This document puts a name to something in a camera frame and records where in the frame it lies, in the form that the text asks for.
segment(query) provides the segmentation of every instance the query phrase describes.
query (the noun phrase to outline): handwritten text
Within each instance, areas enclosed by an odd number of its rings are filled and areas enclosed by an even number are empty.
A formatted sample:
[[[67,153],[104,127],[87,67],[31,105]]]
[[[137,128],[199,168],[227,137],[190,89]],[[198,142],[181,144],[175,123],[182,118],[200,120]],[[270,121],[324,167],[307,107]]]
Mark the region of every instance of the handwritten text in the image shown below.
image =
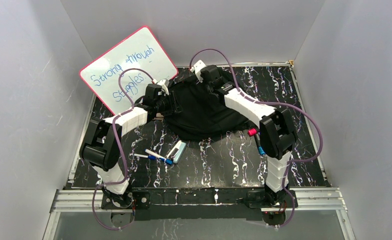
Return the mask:
[[[144,81],[143,76],[141,73],[138,75],[131,77],[128,76],[131,81],[129,81],[127,84],[123,84],[122,87],[124,88],[125,92],[130,96],[134,96],[138,93],[138,84]],[[115,101],[119,102],[122,100],[123,97],[125,97],[125,93],[121,90],[115,91],[112,93],[112,96],[115,98]]]
[[[127,55],[128,59],[125,62],[128,64],[137,63],[139,59],[146,59],[152,53],[155,52],[155,50],[153,48],[149,47],[149,45],[146,45],[146,46],[147,46],[147,50],[145,50],[143,52],[139,52],[139,53],[135,52],[134,54]]]
[[[100,75],[98,78],[96,75],[92,75],[90,78],[93,82],[96,82],[96,86],[102,85],[102,82],[107,80],[109,77],[114,76],[116,74],[121,74],[123,72],[121,66],[119,64],[115,65],[113,68],[106,71],[103,75]]]

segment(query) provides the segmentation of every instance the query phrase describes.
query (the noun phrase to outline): blue connector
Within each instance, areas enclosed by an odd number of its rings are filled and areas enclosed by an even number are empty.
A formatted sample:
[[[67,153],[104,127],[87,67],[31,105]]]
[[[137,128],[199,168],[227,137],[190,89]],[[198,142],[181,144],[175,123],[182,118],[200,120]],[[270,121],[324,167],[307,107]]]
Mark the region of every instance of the blue connector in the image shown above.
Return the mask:
[[[259,150],[259,154],[260,154],[260,155],[265,155],[265,154],[266,154],[266,153],[263,151],[263,149],[262,149],[261,146],[258,147],[258,150]]]

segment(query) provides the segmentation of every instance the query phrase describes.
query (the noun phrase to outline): glass panel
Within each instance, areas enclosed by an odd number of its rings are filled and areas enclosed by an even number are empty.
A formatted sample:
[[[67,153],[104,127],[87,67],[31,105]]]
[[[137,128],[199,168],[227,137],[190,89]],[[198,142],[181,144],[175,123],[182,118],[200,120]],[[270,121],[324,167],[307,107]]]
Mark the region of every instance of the glass panel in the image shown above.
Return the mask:
[[[109,212],[98,212],[100,219],[113,226]],[[114,222],[129,221],[130,216],[114,217]],[[136,221],[122,231],[104,229],[91,212],[63,212],[56,229],[56,240],[342,240],[340,223],[334,210],[297,211],[293,220],[278,231],[266,229],[263,221],[245,219],[161,219]]]

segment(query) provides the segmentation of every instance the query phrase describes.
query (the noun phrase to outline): whiteboard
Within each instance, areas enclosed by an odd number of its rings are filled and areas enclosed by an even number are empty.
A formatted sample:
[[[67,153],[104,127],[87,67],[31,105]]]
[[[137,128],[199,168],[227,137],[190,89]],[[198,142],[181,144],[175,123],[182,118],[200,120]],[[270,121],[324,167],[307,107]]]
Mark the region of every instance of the whiteboard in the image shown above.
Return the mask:
[[[171,79],[178,74],[151,30],[143,26],[84,67],[79,75],[113,114],[119,114],[131,107],[118,85],[119,75],[130,68],[143,69],[157,80]],[[145,73],[131,70],[124,74],[121,83],[135,101],[144,95],[151,80]]]

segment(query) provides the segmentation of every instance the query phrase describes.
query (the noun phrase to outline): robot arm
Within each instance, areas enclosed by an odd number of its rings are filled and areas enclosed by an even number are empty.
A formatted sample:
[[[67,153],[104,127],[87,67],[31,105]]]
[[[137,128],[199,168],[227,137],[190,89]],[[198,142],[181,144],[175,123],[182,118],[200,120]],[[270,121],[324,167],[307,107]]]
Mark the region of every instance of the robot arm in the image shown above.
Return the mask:
[[[274,205],[282,201],[286,193],[288,178],[285,175],[291,151],[298,136],[292,116],[287,108],[276,109],[272,106],[257,104],[257,99],[237,90],[234,82],[221,76],[215,65],[206,66],[201,60],[192,67],[200,82],[208,85],[223,104],[251,120],[259,129],[260,144],[265,150],[268,161],[268,176],[265,181],[266,197]]]
[[[157,113],[164,116],[181,112],[181,107],[176,102],[174,92],[167,89],[168,80],[153,81],[149,84],[142,98],[142,103],[136,103],[135,107],[127,114],[90,120],[83,143],[80,148],[80,157],[88,161],[97,171],[105,183],[119,182],[124,179],[119,167],[119,148],[115,140],[114,131],[120,134],[120,139],[138,126],[145,125],[156,117]],[[130,198],[127,197],[129,182],[108,185],[103,192],[117,207],[127,206]]]

